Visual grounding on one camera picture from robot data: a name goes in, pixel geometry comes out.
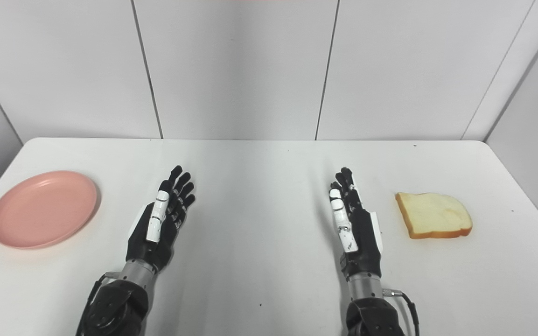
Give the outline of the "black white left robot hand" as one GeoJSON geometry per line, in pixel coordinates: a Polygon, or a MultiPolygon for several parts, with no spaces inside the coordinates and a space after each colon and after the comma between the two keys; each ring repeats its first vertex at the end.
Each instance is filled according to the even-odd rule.
{"type": "Polygon", "coordinates": [[[173,244],[195,202],[191,174],[177,165],[163,180],[153,202],[145,205],[127,243],[126,261],[143,261],[158,273],[172,257],[173,244]]]}

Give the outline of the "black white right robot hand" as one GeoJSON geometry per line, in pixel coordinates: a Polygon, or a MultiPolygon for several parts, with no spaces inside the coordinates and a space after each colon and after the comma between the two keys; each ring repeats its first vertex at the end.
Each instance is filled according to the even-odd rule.
{"type": "Polygon", "coordinates": [[[341,168],[330,185],[335,231],[343,247],[341,271],[346,280],[360,273],[381,277],[381,251],[371,214],[362,205],[352,170],[341,168]]]}

